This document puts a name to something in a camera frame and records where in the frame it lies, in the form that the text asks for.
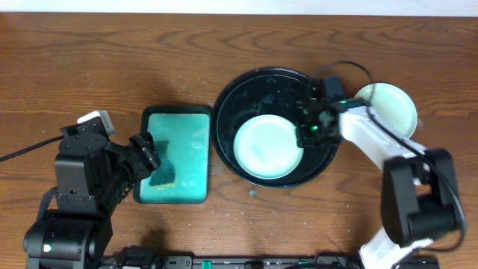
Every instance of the white wall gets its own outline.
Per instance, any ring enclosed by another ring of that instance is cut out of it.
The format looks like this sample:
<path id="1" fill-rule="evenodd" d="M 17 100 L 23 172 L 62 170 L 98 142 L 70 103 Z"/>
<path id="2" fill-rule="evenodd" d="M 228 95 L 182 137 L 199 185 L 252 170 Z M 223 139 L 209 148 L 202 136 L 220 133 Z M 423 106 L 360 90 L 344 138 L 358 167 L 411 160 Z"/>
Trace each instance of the white wall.
<path id="1" fill-rule="evenodd" d="M 478 16 L 478 0 L 0 0 L 0 11 Z"/>

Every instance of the wooden surface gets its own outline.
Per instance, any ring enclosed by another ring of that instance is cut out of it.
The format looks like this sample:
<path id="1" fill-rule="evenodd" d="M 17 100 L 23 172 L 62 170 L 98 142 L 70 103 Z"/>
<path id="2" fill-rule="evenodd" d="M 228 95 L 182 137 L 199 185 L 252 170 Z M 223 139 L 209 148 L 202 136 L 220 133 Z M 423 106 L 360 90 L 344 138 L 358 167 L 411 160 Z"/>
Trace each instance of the wooden surface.
<path id="1" fill-rule="evenodd" d="M 410 94 L 420 143 L 452 153 L 469 234 L 462 249 L 439 258 L 442 268 L 476 268 L 477 42 L 478 19 L 4 13 L 0 155 L 57 136 L 94 109 L 109 111 L 114 141 L 126 143 L 145 107 L 214 105 L 250 69 L 310 73 L 357 61 Z M 352 67 L 334 72 L 351 95 L 367 83 Z M 57 152 L 49 145 L 0 164 L 0 268 L 25 266 L 22 240 L 55 185 Z M 381 174 L 348 143 L 315 180 L 285 190 L 239 179 L 211 152 L 203 204 L 138 205 L 129 197 L 113 215 L 107 253 L 136 244 L 198 256 L 312 256 L 352 252 L 381 226 Z"/>

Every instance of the black bowl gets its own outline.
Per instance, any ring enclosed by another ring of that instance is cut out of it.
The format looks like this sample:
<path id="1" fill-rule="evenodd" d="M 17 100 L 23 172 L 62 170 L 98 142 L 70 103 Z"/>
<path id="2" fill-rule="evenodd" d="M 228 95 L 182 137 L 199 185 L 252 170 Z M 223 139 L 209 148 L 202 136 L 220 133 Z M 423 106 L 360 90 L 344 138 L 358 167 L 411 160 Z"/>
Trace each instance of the black bowl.
<path id="1" fill-rule="evenodd" d="M 231 82 L 219 95 L 211 118 L 211 138 L 224 164 L 241 178 L 269 188 L 289 188 L 313 179 L 324 171 L 335 156 L 338 145 L 308 146 L 299 165 L 278 179 L 260 179 L 249 175 L 236 161 L 233 145 L 238 129 L 249 119 L 274 114 L 299 122 L 303 114 L 296 103 L 306 97 L 309 77 L 280 67 L 247 72 Z"/>

